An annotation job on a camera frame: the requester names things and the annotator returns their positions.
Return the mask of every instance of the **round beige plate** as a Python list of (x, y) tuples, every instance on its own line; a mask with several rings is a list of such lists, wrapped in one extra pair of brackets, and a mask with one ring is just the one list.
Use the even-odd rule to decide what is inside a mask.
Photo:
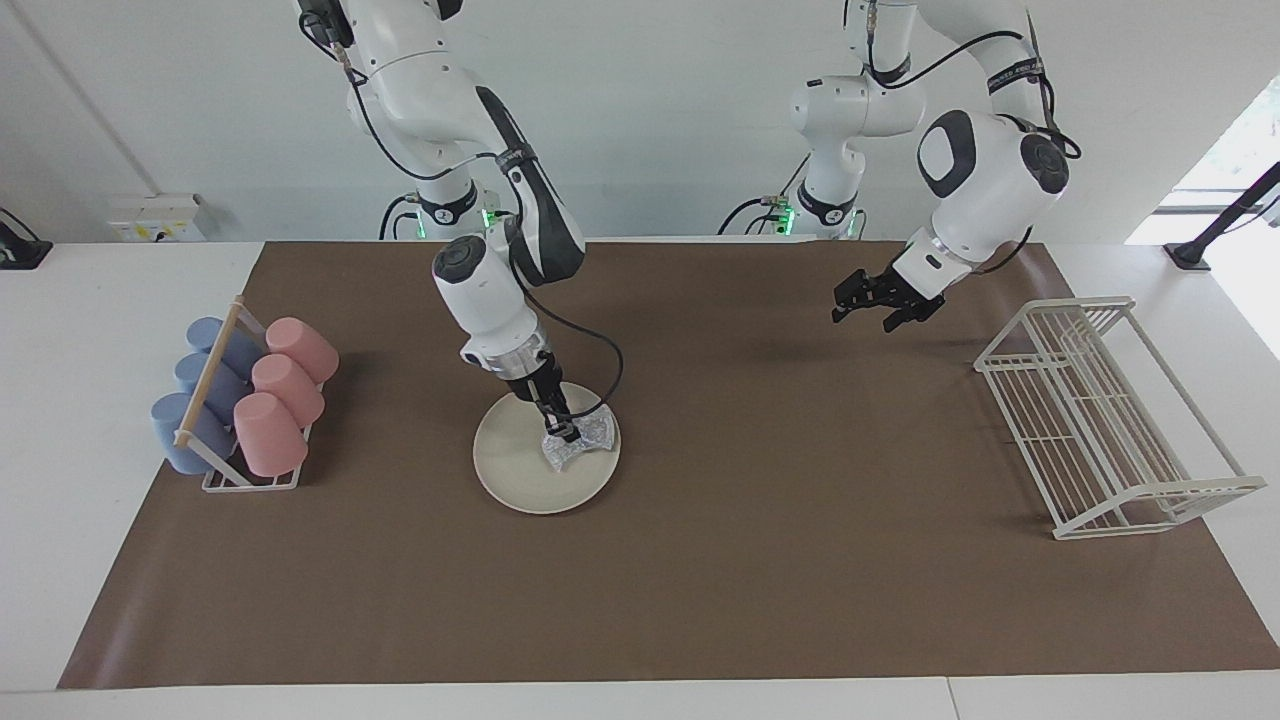
[[(600, 401), (591, 391), (564, 383), (564, 397), (575, 413)], [(472, 457), (480, 483), (498, 502), (530, 515), (567, 512), (604, 489), (618, 466), (622, 429), (612, 451), (580, 455), (563, 473), (543, 456), (547, 427), (531, 402), (515, 395), (499, 400), (480, 421)]]

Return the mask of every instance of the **white table surface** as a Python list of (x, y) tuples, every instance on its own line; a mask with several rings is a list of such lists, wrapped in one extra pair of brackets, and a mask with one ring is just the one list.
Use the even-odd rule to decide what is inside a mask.
[[(0, 277), (0, 717), (1280, 716), (1280, 673), (50, 692), (160, 462), (147, 409), (172, 391), (183, 331), (225, 311), (261, 247), (63, 245), (41, 270)], [(1213, 278), (1133, 263), (1158, 249), (1052, 252), (1078, 296), (1139, 301), (1245, 469), (1280, 484), (1280, 361)], [(1208, 516), (1272, 635), (1277, 519), (1274, 489)]]

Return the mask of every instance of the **wooden handle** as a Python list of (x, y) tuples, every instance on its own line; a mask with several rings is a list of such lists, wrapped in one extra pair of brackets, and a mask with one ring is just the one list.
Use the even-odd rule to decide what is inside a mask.
[(232, 342), (232, 333), (236, 332), (236, 325), (239, 323), (239, 314), (243, 306), (244, 296), (236, 296), (232, 309), (227, 313), (227, 319), (223, 320), (223, 329), (218, 333), (214, 347), (209, 351), (209, 363), (205, 364), (205, 372), (200, 373), (196, 389), (191, 393), (191, 404), (187, 405), (187, 414), (182, 416), (182, 425), (174, 433), (173, 445), (179, 450), (187, 450), (192, 436), (196, 433), (196, 421), (200, 419), (200, 410), (205, 406), (205, 400), (209, 397), (209, 388), (214, 384), (214, 370), (218, 369), (218, 364), (227, 355), (227, 346)]

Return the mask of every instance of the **pink cup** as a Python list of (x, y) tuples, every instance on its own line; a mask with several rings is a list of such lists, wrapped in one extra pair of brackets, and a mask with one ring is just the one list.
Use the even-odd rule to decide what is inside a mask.
[(282, 318), (266, 329), (271, 352), (288, 355), (315, 380), (326, 383), (338, 372), (338, 351), (311, 325), (297, 318)]
[(253, 393), (236, 405), (236, 436), (250, 471), (260, 478), (288, 475), (307, 459), (307, 441), (274, 395)]
[(324, 396), (311, 375), (285, 355), (268, 355), (253, 365), (253, 391), (279, 397), (300, 428), (324, 415)]

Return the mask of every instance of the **brown mat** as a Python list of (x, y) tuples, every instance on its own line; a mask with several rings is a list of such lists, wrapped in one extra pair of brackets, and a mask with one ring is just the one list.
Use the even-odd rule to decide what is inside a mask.
[[(60, 687), (1164, 673), (1280, 667), (1208, 530), (1056, 542), (984, 343), (1065, 296), (1042, 249), (928, 325), (831, 324), (893, 245), (594, 246), (545, 301), (613, 334), (618, 474), (526, 518), (471, 468), (434, 246), (270, 245), (248, 283), (344, 351), (305, 487), (160, 471)], [(552, 328), (570, 379), (607, 348)]]

